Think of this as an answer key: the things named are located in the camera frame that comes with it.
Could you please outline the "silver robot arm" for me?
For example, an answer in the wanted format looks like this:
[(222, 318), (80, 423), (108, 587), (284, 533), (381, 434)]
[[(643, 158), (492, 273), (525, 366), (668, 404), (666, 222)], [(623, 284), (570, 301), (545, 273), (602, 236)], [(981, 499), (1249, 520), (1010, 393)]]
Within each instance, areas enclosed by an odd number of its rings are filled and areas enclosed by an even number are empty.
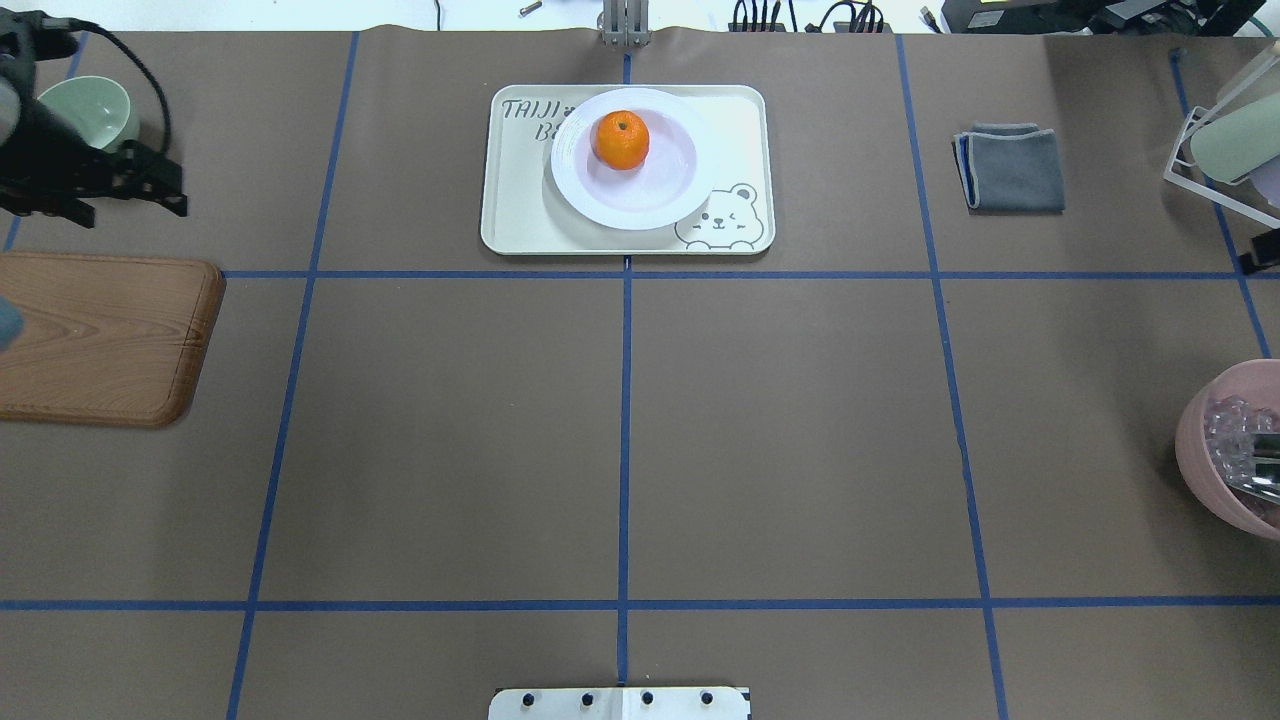
[(35, 95), (38, 63), (74, 55), (81, 46), (74, 35), (92, 27), (78, 18), (3, 9), (3, 210), (15, 217), (38, 211), (93, 227), (93, 211), (82, 200), (109, 186), (113, 163)]

